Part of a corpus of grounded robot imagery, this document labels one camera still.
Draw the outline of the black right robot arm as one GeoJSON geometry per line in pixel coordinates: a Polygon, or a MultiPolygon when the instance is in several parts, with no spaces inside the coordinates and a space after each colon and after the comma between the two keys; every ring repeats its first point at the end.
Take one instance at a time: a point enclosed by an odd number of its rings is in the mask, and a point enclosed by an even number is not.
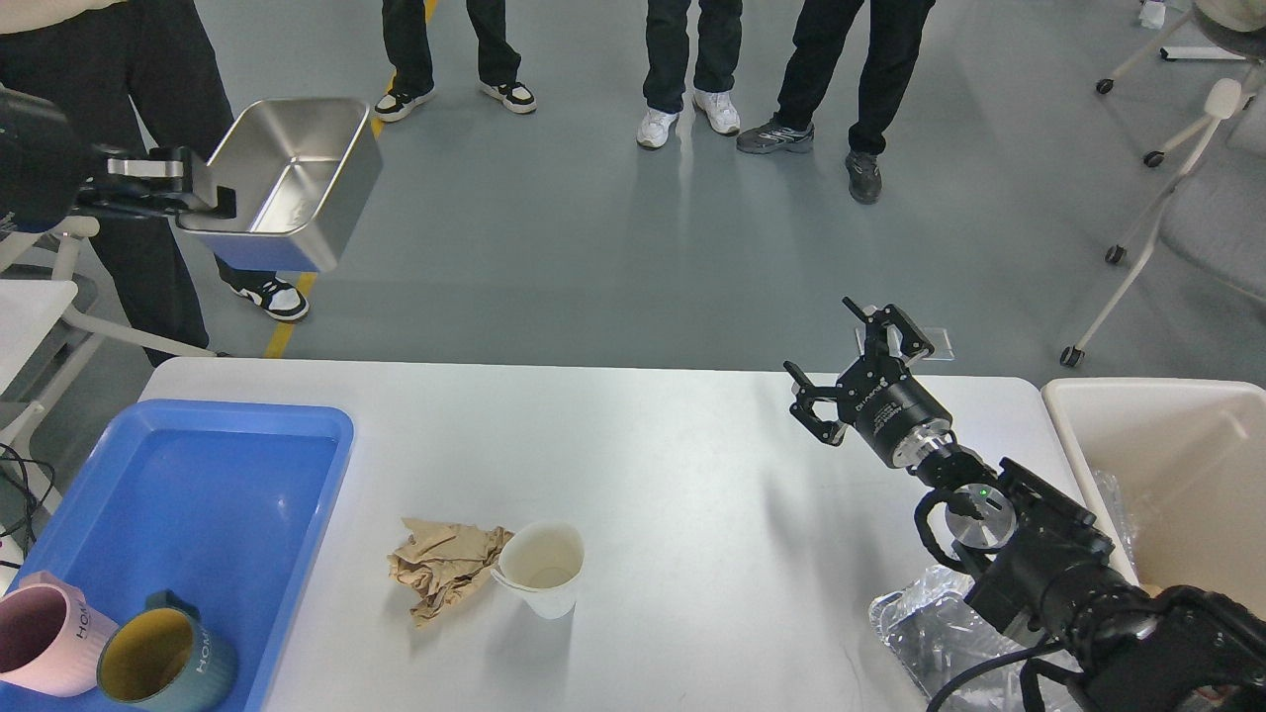
{"type": "Polygon", "coordinates": [[[1010,459],[999,467],[955,440],[952,414],[910,374],[936,346],[894,304],[849,310],[863,323],[860,359],[833,385],[795,362],[791,414],[820,442],[860,433],[882,465],[928,492],[915,527],[936,563],[972,578],[967,604],[1020,645],[942,685],[932,711],[974,677],[1019,664],[1027,711],[1039,680],[1085,711],[1261,711],[1263,622],[1228,595],[1166,587],[1151,595],[1114,571],[1094,514],[1010,459]]]}

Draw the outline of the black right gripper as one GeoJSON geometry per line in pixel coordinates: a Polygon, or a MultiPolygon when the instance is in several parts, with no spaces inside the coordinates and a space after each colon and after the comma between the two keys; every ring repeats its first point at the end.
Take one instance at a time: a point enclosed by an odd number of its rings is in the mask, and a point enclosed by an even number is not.
{"type": "Polygon", "coordinates": [[[952,428],[950,410],[909,370],[936,353],[936,343],[895,304],[858,307],[847,296],[843,304],[863,323],[860,359],[833,385],[814,384],[798,364],[782,361],[794,383],[787,410],[822,443],[841,446],[853,427],[885,466],[917,466],[920,443],[952,428]],[[832,402],[837,418],[820,418],[819,402],[832,402]]]}

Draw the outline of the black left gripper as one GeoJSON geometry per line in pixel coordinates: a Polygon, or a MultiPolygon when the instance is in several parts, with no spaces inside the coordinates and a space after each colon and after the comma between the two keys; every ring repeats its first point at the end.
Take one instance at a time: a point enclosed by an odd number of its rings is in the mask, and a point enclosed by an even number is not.
{"type": "Polygon", "coordinates": [[[216,188],[216,203],[191,193],[137,194],[94,188],[96,179],[171,182],[213,181],[203,156],[189,147],[151,148],[144,156],[116,153],[113,144],[78,136],[54,104],[15,90],[1,96],[3,231],[41,233],[66,215],[166,218],[208,215],[234,220],[235,191],[216,188]]]}

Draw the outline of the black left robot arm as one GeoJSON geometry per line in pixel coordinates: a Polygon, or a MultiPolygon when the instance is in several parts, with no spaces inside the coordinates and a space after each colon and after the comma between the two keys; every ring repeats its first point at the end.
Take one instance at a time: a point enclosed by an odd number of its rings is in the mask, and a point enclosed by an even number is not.
{"type": "Polygon", "coordinates": [[[41,233],[71,215],[209,215],[233,220],[235,193],[186,147],[149,153],[91,143],[44,99],[3,90],[3,231],[41,233]]]}

